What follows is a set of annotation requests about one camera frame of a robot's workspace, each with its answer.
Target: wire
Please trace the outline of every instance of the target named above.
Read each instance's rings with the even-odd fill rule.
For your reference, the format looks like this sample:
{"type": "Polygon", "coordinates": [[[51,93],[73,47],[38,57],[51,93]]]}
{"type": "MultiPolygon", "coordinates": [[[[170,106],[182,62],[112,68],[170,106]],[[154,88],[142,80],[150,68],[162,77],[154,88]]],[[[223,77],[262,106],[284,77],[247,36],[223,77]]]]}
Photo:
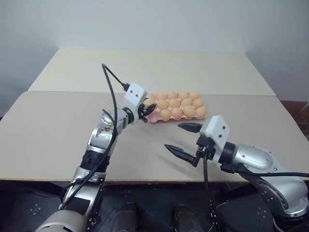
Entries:
{"type": "MultiPolygon", "coordinates": [[[[113,125],[115,125],[115,121],[114,121],[113,117],[112,117],[106,110],[102,109],[102,111],[111,119],[113,125]]],[[[72,182],[72,183],[66,185],[66,186],[62,189],[61,194],[60,194],[61,202],[63,202],[64,195],[65,195],[65,193],[66,193],[66,191],[67,191],[68,188],[70,188],[71,186],[74,186],[74,185],[76,185],[76,184],[78,184],[78,183],[83,182],[89,175],[90,175],[90,172],[89,172],[87,175],[85,175],[83,178],[78,179],[78,180],[76,180],[76,181],[74,181],[74,182],[72,182]]]]}
{"type": "Polygon", "coordinates": [[[114,119],[112,118],[112,116],[109,113],[107,113],[105,110],[103,110],[105,113],[107,113],[108,117],[110,117],[111,121],[113,122],[112,138],[111,138],[111,141],[110,141],[107,149],[104,151],[99,163],[97,165],[95,165],[95,167],[89,172],[89,174],[86,175],[85,177],[83,177],[82,179],[77,180],[77,181],[68,185],[68,186],[71,187],[71,186],[75,185],[77,182],[78,183],[82,182],[76,188],[76,190],[67,198],[67,200],[62,204],[62,206],[60,207],[59,210],[63,210],[65,208],[65,206],[68,204],[68,202],[75,196],[75,194],[87,183],[87,181],[97,171],[98,167],[103,163],[103,161],[105,160],[105,158],[109,154],[109,151],[110,151],[110,149],[111,149],[111,147],[112,147],[112,145],[115,142],[116,137],[117,137],[117,102],[116,102],[115,94],[114,94],[114,91],[113,91],[113,88],[112,88],[112,85],[111,85],[111,81],[108,77],[106,70],[108,70],[117,79],[118,82],[120,82],[121,84],[123,84],[123,83],[106,67],[105,64],[102,64],[102,69],[103,69],[103,72],[105,74],[107,84],[108,84],[110,91],[111,91],[112,101],[113,101],[113,106],[114,106],[114,119]]]}
{"type": "Polygon", "coordinates": [[[218,204],[217,207],[216,207],[216,209],[218,209],[221,205],[224,205],[224,204],[226,204],[226,203],[229,203],[229,201],[222,202],[221,204],[218,204]]]}
{"type": "Polygon", "coordinates": [[[277,230],[278,232],[284,232],[284,231],[283,231],[283,230],[281,230],[281,229],[279,228],[279,226],[276,224],[275,219],[272,219],[272,222],[273,222],[274,227],[276,228],[276,230],[277,230]]]}
{"type": "Polygon", "coordinates": [[[210,232],[213,229],[213,225],[207,230],[207,232],[210,232]]]}
{"type": "Polygon", "coordinates": [[[309,173],[251,173],[247,171],[236,170],[236,173],[250,175],[250,176],[300,176],[300,177],[309,177],[309,173]]]}
{"type": "Polygon", "coordinates": [[[124,90],[126,92],[130,85],[128,83],[125,84],[122,81],[120,81],[118,79],[118,77],[116,77],[116,75],[106,65],[104,65],[104,66],[105,66],[105,69],[122,85],[122,87],[124,88],[124,90]]]}
{"type": "Polygon", "coordinates": [[[232,232],[240,232],[239,230],[237,230],[236,228],[234,228],[231,224],[229,224],[225,219],[224,217],[222,216],[221,212],[219,212],[217,210],[217,208],[222,205],[222,204],[219,204],[217,206],[217,208],[213,208],[212,206],[212,199],[211,199],[211,195],[210,195],[210,191],[209,191],[209,186],[208,186],[208,171],[207,171],[207,158],[205,157],[204,158],[204,182],[205,182],[205,188],[206,188],[206,192],[207,192],[207,195],[208,195],[208,198],[209,198],[209,201],[211,203],[211,208],[214,210],[214,212],[216,213],[218,219],[226,226],[228,227],[232,232]]]}

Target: metal arm segment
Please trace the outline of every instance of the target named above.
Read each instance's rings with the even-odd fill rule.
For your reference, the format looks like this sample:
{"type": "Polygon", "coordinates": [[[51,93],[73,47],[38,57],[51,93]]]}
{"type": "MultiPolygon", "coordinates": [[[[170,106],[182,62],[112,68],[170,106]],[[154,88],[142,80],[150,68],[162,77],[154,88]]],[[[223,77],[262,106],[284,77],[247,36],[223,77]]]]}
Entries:
{"type": "MultiPolygon", "coordinates": [[[[118,135],[128,124],[135,124],[139,119],[147,121],[144,116],[150,112],[145,112],[142,104],[146,94],[147,92],[137,84],[132,83],[130,85],[125,95],[123,108],[117,109],[118,119],[116,126],[118,135]]],[[[65,209],[52,214],[36,232],[84,232],[90,231],[95,226],[103,200],[103,187],[101,184],[105,180],[106,169],[115,146],[115,143],[113,143],[109,153],[104,154],[111,142],[112,132],[113,122],[103,112],[99,124],[91,133],[82,163],[77,167],[72,182],[76,182],[88,175],[105,155],[103,162],[89,181],[68,202],[65,209]]],[[[79,185],[75,184],[67,190],[63,202],[68,199],[79,185]]]]}
{"type": "MultiPolygon", "coordinates": [[[[241,168],[247,173],[282,173],[289,172],[274,154],[262,147],[251,147],[227,142],[229,127],[222,116],[206,119],[202,125],[196,123],[182,123],[179,126],[190,132],[199,132],[196,156],[183,152],[182,149],[165,145],[175,156],[191,163],[196,167],[199,158],[212,160],[213,164],[222,164],[221,170],[234,173],[241,168]]],[[[241,174],[250,181],[261,193],[263,200],[274,216],[284,220],[303,219],[307,217],[309,202],[308,188],[298,176],[250,176],[241,174]]]]}

